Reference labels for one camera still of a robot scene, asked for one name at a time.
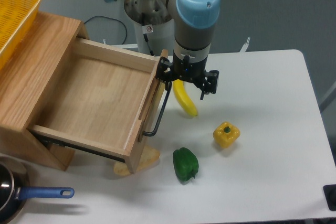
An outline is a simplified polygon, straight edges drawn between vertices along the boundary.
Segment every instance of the green bell pepper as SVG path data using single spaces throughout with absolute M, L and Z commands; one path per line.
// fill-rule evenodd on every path
M 176 176 L 179 180 L 185 182 L 195 178 L 198 173 L 198 160 L 194 153 L 189 149 L 182 147 L 179 150 L 175 150 L 173 153 L 173 162 Z

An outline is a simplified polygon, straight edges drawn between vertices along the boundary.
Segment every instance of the yellow bell pepper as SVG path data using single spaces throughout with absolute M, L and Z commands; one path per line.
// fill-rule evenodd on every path
M 228 148 L 240 136 L 240 130 L 229 122 L 224 122 L 214 131 L 214 139 L 222 148 Z

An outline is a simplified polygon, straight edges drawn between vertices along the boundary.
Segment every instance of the blue pan handle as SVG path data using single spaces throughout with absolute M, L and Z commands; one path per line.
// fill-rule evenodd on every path
M 21 187 L 18 192 L 18 200 L 30 198 L 56 198 L 70 199 L 75 190 L 71 187 Z

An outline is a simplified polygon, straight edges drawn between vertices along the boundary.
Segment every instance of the open drawer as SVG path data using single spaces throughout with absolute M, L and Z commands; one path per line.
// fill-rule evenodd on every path
M 66 67 L 28 130 L 40 141 L 137 169 L 164 87 L 158 58 L 77 38 Z

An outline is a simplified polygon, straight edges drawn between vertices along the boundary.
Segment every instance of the pepper stem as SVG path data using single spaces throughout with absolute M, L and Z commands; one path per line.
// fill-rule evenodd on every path
M 226 126 L 226 127 L 224 128 L 224 132 L 225 132 L 225 133 L 229 133 L 230 131 L 231 131 L 231 129 L 230 129 L 229 126 Z

